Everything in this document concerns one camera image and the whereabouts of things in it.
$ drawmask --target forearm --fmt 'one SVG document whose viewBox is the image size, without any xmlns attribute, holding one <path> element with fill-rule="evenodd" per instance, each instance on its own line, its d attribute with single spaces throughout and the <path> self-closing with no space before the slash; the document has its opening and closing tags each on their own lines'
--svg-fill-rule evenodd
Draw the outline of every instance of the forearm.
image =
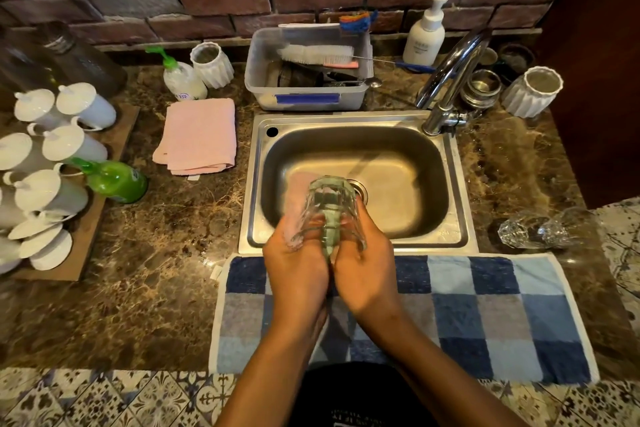
<svg viewBox="0 0 640 427">
<path fill-rule="evenodd" d="M 271 326 L 244 368 L 216 425 L 283 425 L 298 393 L 314 336 L 313 332 L 292 332 L 285 325 Z"/>
<path fill-rule="evenodd" d="M 524 427 L 526 423 L 469 376 L 404 314 L 387 318 L 372 340 L 394 358 L 439 411 L 460 427 Z"/>
</svg>

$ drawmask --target dish soap bottle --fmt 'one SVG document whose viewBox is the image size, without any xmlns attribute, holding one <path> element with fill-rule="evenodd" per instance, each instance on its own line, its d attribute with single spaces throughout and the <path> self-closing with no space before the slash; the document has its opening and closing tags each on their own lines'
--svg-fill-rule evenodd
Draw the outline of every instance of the dish soap bottle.
<svg viewBox="0 0 640 427">
<path fill-rule="evenodd" d="M 204 86 L 191 65 L 176 61 L 175 58 L 167 55 L 164 48 L 160 46 L 152 46 L 146 51 L 162 55 L 164 84 L 177 99 L 203 99 L 207 97 L 207 87 Z"/>
<path fill-rule="evenodd" d="M 424 11 L 422 20 L 409 31 L 402 59 L 406 63 L 431 66 L 444 41 L 442 6 L 448 0 L 432 0 L 430 9 Z"/>
<path fill-rule="evenodd" d="M 79 157 L 72 157 L 70 162 L 86 175 L 86 184 L 93 192 L 118 203 L 138 201 L 147 191 L 147 177 L 123 162 L 93 162 Z"/>
</svg>

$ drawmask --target plastic storage box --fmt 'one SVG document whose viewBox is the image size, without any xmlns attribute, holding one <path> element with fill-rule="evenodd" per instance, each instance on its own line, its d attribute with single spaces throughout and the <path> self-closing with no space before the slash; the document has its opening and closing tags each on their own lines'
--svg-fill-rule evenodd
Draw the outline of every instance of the plastic storage box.
<svg viewBox="0 0 640 427">
<path fill-rule="evenodd" d="M 334 110 L 358 110 L 362 106 L 364 93 L 369 88 L 364 84 L 351 87 L 329 88 L 281 88 L 266 86 L 268 66 L 278 61 L 278 49 L 287 44 L 342 44 L 352 46 L 354 55 L 372 57 L 369 33 L 352 34 L 340 30 L 338 25 L 326 27 L 273 27 L 259 29 L 253 33 L 249 56 L 244 73 L 244 85 L 252 92 L 264 110 L 331 112 Z M 358 79 L 373 76 L 373 61 L 358 59 Z"/>
</svg>

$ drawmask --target sink drain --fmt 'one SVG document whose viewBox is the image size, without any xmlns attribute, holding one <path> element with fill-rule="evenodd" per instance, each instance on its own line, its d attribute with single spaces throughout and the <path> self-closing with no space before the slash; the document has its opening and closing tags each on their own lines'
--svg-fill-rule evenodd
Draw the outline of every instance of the sink drain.
<svg viewBox="0 0 640 427">
<path fill-rule="evenodd" d="M 367 193 L 367 189 L 362 185 L 362 182 L 356 181 L 355 179 L 348 179 L 347 182 L 353 186 L 356 194 L 362 199 L 362 203 L 367 204 L 369 194 Z"/>
</svg>

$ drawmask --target blue checkered towel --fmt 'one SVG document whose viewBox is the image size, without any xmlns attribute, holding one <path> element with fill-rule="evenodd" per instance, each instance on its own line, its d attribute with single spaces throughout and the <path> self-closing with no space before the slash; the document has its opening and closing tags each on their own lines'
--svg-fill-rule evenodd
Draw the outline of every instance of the blue checkered towel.
<svg viewBox="0 0 640 427">
<path fill-rule="evenodd" d="M 596 382 L 591 344 L 560 264 L 551 254 L 396 257 L 397 285 L 420 329 L 470 375 L 517 382 Z M 234 257 L 220 277 L 209 370 L 240 373 L 271 321 L 262 257 Z M 385 354 L 335 290 L 311 364 Z"/>
</svg>

